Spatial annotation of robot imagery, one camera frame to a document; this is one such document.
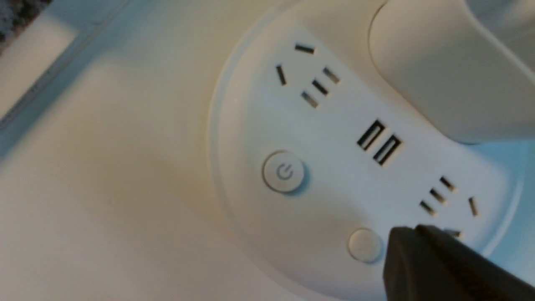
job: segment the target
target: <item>round button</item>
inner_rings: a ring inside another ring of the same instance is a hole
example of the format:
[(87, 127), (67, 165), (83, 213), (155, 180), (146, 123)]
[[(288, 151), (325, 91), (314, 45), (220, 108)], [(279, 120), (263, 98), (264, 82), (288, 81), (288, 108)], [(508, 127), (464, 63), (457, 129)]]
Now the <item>round button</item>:
[(356, 260), (370, 264), (381, 256), (381, 239), (370, 229), (358, 229), (349, 238), (349, 253)]
[(303, 183), (304, 166), (296, 155), (283, 150), (266, 159), (262, 174), (269, 188), (280, 193), (290, 193)]

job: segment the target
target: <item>power button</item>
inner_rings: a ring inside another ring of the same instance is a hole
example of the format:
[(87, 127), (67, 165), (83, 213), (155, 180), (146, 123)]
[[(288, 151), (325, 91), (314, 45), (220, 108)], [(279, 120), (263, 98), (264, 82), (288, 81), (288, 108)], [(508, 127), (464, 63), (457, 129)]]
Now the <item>power button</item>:
[(266, 185), (280, 193), (290, 193), (303, 183), (303, 162), (295, 154), (282, 150), (271, 154), (262, 171)]

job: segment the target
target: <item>electrical outlet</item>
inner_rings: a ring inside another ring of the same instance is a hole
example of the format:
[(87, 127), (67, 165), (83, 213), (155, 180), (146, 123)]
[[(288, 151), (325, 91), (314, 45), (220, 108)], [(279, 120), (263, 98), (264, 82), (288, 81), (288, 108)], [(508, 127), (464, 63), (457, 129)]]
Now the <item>electrical outlet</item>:
[[(236, 234), (284, 277), (337, 299), (383, 289), (370, 277), (381, 256), (364, 264), (340, 247), (356, 229), (386, 243), (392, 227), (434, 224), (489, 254), (517, 204), (525, 147), (449, 140), (388, 90), (365, 42), (343, 48), (358, 61), (341, 61), (340, 49), (278, 13), (237, 46), (212, 103), (210, 169)], [(290, 194), (262, 177), (280, 150), (306, 170)]]

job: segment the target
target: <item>dark object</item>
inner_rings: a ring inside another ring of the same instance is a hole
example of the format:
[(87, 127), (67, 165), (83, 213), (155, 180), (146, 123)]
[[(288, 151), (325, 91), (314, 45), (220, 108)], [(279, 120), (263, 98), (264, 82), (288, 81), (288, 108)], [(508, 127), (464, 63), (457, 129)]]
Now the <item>dark object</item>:
[(433, 226), (394, 228), (383, 273), (388, 301), (524, 301), (535, 289)]

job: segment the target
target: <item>socket slot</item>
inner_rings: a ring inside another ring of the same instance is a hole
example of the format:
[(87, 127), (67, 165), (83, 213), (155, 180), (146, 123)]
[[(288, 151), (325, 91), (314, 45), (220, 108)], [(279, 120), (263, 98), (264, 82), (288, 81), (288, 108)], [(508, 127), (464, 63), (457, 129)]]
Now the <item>socket slot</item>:
[(286, 86), (286, 76), (284, 75), (284, 70), (282, 69), (282, 65), (277, 66), (277, 74), (279, 75), (280, 84), (282, 86)]
[(307, 93), (307, 91), (303, 91), (303, 93), (301, 93), (301, 97), (306, 101), (308, 102), (308, 104), (313, 107), (314, 109), (316, 109), (318, 107), (318, 102), (312, 97), (310, 96), (310, 94)]
[(400, 146), (401, 140), (399, 140), (395, 135), (392, 135), (381, 147), (381, 149), (379, 149), (377, 154), (373, 156), (373, 159), (379, 163), (379, 165), (384, 166)]
[(472, 210), (472, 215), (474, 217), (478, 216), (479, 215), (479, 210), (477, 209), (476, 198), (472, 197), (472, 198), (468, 199), (468, 203), (470, 204), (470, 210)]
[(323, 68), (323, 74), (325, 74), (336, 85), (340, 82), (340, 78), (337, 77), (328, 67)]
[(318, 89), (318, 91), (320, 91), (323, 95), (327, 96), (329, 95), (329, 91), (317, 80), (315, 79), (312, 84), (314, 85), (314, 87), (316, 87), (316, 89)]
[(303, 44), (296, 44), (295, 45), (295, 51), (304, 52), (306, 54), (314, 54), (316, 52), (316, 48), (305, 46)]
[(437, 215), (437, 212), (429, 206), (425, 201), (420, 202), (420, 207), (422, 207), (429, 215), (435, 217)]
[(376, 120), (358, 140), (357, 144), (367, 151), (385, 129), (386, 127), (379, 120)]
[(441, 177), (440, 178), (440, 182), (446, 187), (448, 188), (448, 190), (450, 190), (451, 192), (455, 192), (457, 190), (457, 188), (450, 182), (448, 181), (448, 179), (446, 179), (445, 177)]
[(429, 193), (442, 205), (445, 205), (448, 201), (436, 191), (434, 188), (429, 191)]

